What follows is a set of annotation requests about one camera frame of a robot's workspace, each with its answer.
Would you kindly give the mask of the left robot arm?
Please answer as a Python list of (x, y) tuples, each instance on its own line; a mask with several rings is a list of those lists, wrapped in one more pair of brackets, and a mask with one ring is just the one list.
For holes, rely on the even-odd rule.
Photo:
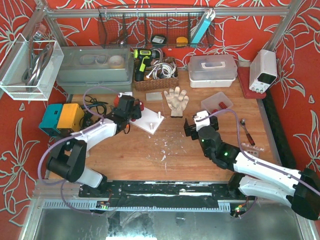
[(119, 98), (107, 115), (90, 127), (59, 139), (50, 147), (46, 169), (70, 183), (80, 183), (102, 193), (107, 191), (107, 177), (86, 167), (86, 153), (107, 138), (130, 127), (131, 120), (142, 117), (140, 100), (130, 95)]

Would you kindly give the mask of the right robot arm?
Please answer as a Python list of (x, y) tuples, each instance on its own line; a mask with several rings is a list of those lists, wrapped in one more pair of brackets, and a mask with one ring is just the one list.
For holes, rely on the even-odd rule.
[(300, 171), (257, 158), (221, 139), (215, 116), (205, 123), (184, 123), (185, 135), (198, 140), (206, 158), (234, 174), (228, 182), (229, 194), (272, 200), (290, 207), (309, 220), (320, 217), (320, 178), (311, 169)]

